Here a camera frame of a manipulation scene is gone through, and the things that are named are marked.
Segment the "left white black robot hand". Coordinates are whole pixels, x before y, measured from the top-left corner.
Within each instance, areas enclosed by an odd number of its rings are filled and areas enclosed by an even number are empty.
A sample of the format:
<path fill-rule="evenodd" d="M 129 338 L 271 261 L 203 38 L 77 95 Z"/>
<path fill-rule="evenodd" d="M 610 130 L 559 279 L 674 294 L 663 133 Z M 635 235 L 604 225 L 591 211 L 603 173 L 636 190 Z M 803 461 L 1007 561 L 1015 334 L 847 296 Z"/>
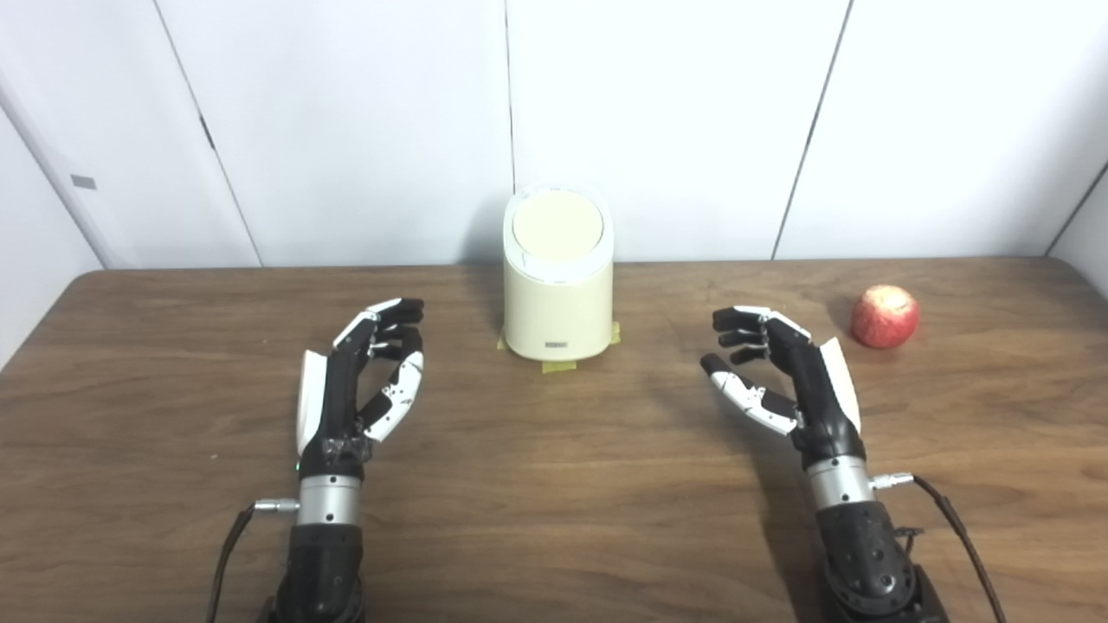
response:
<path fill-rule="evenodd" d="M 301 480 L 343 477 L 365 480 L 375 445 L 403 421 L 418 397 L 424 371 L 418 325 L 422 299 L 391 299 L 358 312 L 328 354 L 304 355 L 298 405 L 297 453 Z M 394 362 L 384 385 L 358 404 L 358 379 L 371 362 Z"/>

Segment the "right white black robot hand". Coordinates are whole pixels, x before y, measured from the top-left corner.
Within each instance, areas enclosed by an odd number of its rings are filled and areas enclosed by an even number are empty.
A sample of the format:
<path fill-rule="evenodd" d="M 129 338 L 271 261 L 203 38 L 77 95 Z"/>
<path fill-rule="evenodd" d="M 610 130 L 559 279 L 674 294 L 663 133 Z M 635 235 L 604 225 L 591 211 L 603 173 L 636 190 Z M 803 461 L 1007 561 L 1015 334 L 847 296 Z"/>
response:
<path fill-rule="evenodd" d="M 818 346 L 810 331 L 765 306 L 717 309 L 712 328 L 718 344 L 732 353 L 727 359 L 716 353 L 701 358 L 710 382 L 741 413 L 791 438 L 803 468 L 841 457 L 866 458 L 854 382 L 837 340 Z M 772 362 L 791 379 L 796 395 L 776 394 L 737 372 L 737 366 L 752 360 Z"/>

